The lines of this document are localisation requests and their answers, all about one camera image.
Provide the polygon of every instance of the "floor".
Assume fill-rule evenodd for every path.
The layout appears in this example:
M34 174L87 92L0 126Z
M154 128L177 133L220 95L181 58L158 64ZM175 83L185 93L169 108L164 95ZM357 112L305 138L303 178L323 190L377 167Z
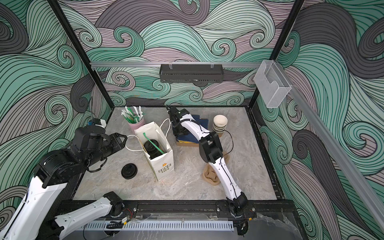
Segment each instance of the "floor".
M118 132L133 134L127 121L121 116L122 108L116 108L106 127L106 133ZM228 165L234 180L248 199L275 200L276 196L255 135L249 122L245 108L187 108L191 114L209 119L209 130L212 130L214 116L225 115L228 118L227 130L232 134L234 148L230 153ZM156 122L161 125L168 118L165 108L142 108L147 123ZM168 129L165 123L164 132ZM202 171L206 163L201 159L197 147L176 146L172 130L167 140L174 151L175 172L167 178L156 180L144 153L123 149L111 157L107 164L95 173L86 172L74 200L96 200L105 193L114 191L125 200L215 200L225 199L221 184L212 186L202 179ZM232 147L228 133L220 138L223 151ZM140 149L136 138L127 141L130 149ZM121 169L127 163L134 163L138 172L129 180L121 176Z

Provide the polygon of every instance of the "white paper bag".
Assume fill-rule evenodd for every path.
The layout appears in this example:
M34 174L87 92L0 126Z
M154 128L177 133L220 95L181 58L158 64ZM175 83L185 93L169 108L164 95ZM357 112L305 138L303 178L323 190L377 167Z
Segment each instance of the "white paper bag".
M155 157L154 159L150 159L149 154L144 151L145 157L147 158L147 161L151 166L156 176L156 179L160 181L161 179L167 177L175 171L175 165L173 162L173 150L170 147L169 142L167 141L167 138L164 135L163 131L155 122L145 124L135 130L136 136L139 138L142 145L146 141L148 141L148 139L144 137L144 132L147 138L155 139L156 141L158 141L161 146L161 149L164 152L163 155Z

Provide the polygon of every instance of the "white rope handle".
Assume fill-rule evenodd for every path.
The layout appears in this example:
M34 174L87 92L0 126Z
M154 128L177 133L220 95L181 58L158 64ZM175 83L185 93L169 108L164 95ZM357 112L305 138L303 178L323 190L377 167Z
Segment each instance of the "white rope handle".
M139 142L140 142L140 139L139 139L136 135L128 135L127 137L130 137L130 136L134 136L134 137L136 137L136 138L139 140ZM133 152L144 151L144 149L140 149L140 150L132 150L132 149L129 149L129 148L127 147L127 144L125 145L125 147L126 147L128 150L133 151Z
M168 130L167 130L167 133L166 133L166 138L167 138L167 134L168 134L168 132L169 132L169 129L170 129L170 119L169 118L167 118L167 119L165 119L164 121L163 121L163 123L160 125L160 128L163 126L163 124L164 124L164 122L165 121L169 121L169 127L168 127Z

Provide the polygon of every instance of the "swirl pattern wall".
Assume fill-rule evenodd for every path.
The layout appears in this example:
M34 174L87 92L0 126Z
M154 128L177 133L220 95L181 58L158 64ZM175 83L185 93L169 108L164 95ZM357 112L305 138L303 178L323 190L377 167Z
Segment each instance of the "swirl pattern wall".
M384 2L304 5L279 54L294 85L384 200ZM257 99L257 123L283 192L310 239L384 239L294 99Z
M2 229L41 156L111 109L46 0L0 3L0 83Z
M268 59L294 2L59 1L91 61L234 62ZM255 69L225 69L210 84L161 83L158 68L98 71L115 105L247 105L256 88Z

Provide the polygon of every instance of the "stacked paper cups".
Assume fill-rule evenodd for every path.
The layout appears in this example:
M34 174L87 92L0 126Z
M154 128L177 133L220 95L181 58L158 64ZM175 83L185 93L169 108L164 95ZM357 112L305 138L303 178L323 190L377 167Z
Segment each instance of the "stacked paper cups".
M219 137L223 134L225 128L227 127L228 119L223 115L216 115L214 117L213 130L217 132Z

